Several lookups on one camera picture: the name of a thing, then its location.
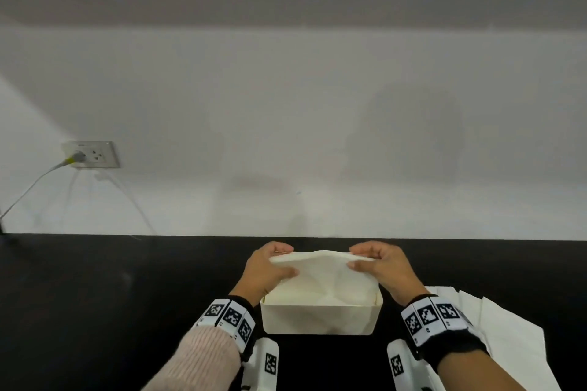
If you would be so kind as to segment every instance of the power outlet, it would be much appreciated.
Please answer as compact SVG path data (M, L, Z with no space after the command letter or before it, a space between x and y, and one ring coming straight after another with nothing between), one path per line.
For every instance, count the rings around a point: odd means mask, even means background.
M117 169L120 167L112 141L67 141L61 144L65 157L75 152L86 156L84 162L76 162L71 167L85 169Z

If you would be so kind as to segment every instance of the hand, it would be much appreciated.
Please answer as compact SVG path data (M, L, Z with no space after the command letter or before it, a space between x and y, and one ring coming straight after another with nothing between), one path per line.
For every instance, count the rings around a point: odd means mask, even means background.
M269 261L279 252L293 252L289 244L271 241L265 246L253 252L247 260L245 271L241 279L234 287L230 295L238 295L252 305L257 306L268 293L270 293L281 280L292 278L299 274L292 267L278 267Z
M429 293L415 276L406 254L398 246L382 241L365 241L349 250L355 255L375 258L375 261L350 261L348 266L354 271L368 272L374 276L400 305L407 306L418 295Z

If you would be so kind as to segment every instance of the sweater sleeve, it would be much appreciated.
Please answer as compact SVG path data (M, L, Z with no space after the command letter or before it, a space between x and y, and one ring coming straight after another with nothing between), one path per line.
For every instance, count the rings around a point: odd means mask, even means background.
M216 327L195 327L143 391L227 391L241 367L234 340Z

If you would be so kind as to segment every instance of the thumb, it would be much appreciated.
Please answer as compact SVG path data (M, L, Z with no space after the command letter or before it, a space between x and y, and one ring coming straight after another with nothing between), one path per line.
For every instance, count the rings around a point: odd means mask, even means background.
M299 271L293 267L282 267L279 268L279 278L284 280L285 278L293 278L299 274Z
M368 274L375 274L375 265L377 261L356 260L349 261L346 265L357 272L367 272Z

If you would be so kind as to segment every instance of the paper box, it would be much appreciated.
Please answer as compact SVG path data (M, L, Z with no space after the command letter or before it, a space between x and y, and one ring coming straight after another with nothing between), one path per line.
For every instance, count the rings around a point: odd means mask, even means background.
M268 334L369 335L383 304L378 282L352 271L352 260L370 258L334 252L294 252L271 258L299 270L282 281L260 304Z

